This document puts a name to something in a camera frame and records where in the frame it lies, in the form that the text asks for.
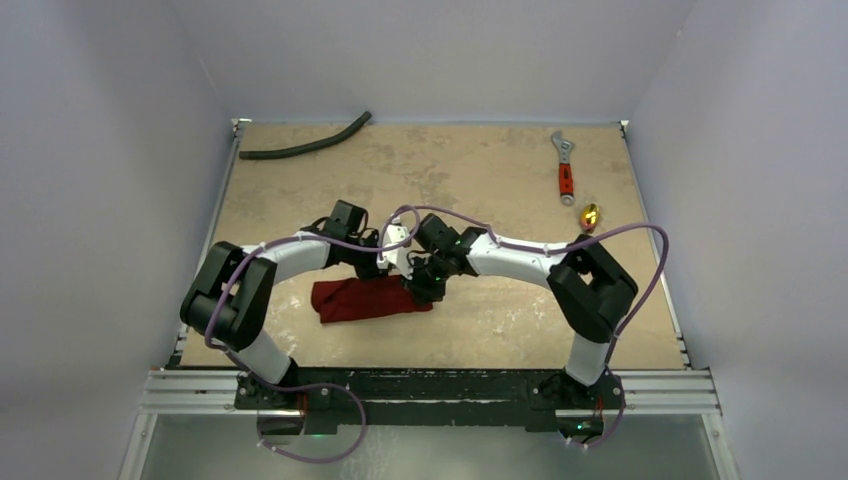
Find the dark red cloth napkin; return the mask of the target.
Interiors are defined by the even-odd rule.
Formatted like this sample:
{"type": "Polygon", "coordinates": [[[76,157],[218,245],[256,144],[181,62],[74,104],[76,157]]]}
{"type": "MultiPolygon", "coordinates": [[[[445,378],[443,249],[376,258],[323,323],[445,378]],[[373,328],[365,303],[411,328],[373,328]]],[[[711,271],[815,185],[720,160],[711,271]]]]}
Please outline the dark red cloth napkin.
{"type": "Polygon", "coordinates": [[[315,282],[310,303],[321,324],[431,311],[433,303],[417,303],[412,293],[404,288],[402,279],[402,276],[391,275],[369,280],[348,278],[315,282]]]}

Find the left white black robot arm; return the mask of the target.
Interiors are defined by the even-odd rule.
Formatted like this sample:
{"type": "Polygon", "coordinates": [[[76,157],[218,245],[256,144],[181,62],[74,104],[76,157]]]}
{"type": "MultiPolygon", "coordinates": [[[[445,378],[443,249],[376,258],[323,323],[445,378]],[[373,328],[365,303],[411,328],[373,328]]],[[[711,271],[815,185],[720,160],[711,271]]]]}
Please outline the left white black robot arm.
{"type": "Polygon", "coordinates": [[[339,264],[353,267],[367,284],[386,277],[388,270],[377,264],[378,234],[367,227],[365,208],[339,200],[329,216],[270,246],[218,242],[186,293],[180,320],[260,378],[259,395],[272,408],[287,408],[298,395],[297,364],[264,330],[272,290],[339,264]]]}

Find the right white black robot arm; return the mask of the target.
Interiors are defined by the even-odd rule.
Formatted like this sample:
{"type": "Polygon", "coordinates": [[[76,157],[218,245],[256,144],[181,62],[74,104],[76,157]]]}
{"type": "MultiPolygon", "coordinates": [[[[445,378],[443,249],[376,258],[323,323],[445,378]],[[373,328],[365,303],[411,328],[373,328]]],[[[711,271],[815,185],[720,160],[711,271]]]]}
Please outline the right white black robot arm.
{"type": "Polygon", "coordinates": [[[616,331],[639,291],[602,245],[584,234],[572,243],[544,244],[479,226],[457,232],[433,213],[421,221],[413,240],[422,256],[403,247],[398,258],[384,257],[418,303],[441,301],[448,279],[461,275],[507,278],[548,290],[574,333],[563,397],[584,407],[599,396],[616,331]]]}

